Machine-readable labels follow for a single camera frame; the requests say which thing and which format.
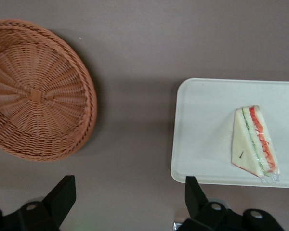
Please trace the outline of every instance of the wicker basket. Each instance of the wicker basket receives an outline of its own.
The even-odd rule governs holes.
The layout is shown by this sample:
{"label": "wicker basket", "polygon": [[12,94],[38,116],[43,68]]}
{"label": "wicker basket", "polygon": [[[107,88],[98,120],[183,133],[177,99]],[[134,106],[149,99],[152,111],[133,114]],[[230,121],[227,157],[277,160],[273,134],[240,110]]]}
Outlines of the wicker basket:
{"label": "wicker basket", "polygon": [[87,141],[96,115],[90,75],[62,39],[0,21],[0,148],[33,161],[65,158]]}

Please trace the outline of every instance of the plastic tray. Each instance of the plastic tray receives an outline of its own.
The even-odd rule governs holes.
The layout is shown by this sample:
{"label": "plastic tray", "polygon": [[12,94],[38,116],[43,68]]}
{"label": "plastic tray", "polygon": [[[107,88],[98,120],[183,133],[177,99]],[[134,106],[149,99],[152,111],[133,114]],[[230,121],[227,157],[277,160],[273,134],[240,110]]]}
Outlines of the plastic tray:
{"label": "plastic tray", "polygon": [[[234,112],[259,105],[281,169],[280,182],[231,164]],[[177,94],[171,175],[178,182],[289,188],[289,82],[188,79]]]}

